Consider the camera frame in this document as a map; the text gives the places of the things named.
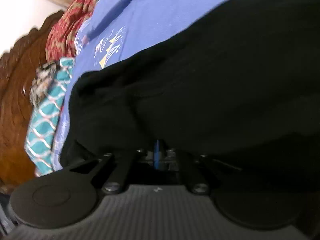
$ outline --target carved wooden headboard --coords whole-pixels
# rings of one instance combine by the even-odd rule
[[[40,30],[31,29],[0,59],[0,179],[18,185],[34,177],[35,166],[24,151],[32,107],[29,89],[35,70],[46,63],[45,45],[63,11],[50,15]]]

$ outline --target round black pad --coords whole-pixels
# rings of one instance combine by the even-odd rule
[[[301,193],[250,175],[227,178],[214,193],[228,219],[253,229],[272,230],[292,223],[302,210]]]
[[[93,210],[96,202],[96,190],[86,176],[64,170],[22,184],[10,198],[21,222],[43,229],[78,222]]]

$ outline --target ridged black surface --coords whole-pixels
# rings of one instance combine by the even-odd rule
[[[107,196],[89,217],[61,229],[17,227],[6,240],[302,240],[292,226],[259,232],[225,219],[206,196],[184,186],[132,185]]]

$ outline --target red patterned cloth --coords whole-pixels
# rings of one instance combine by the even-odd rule
[[[47,61],[76,55],[75,37],[82,23],[91,17],[96,0],[72,0],[62,18],[52,27],[45,56]]]

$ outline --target black device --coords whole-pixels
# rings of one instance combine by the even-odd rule
[[[160,144],[21,185],[5,239],[316,239],[315,199],[267,174]]]

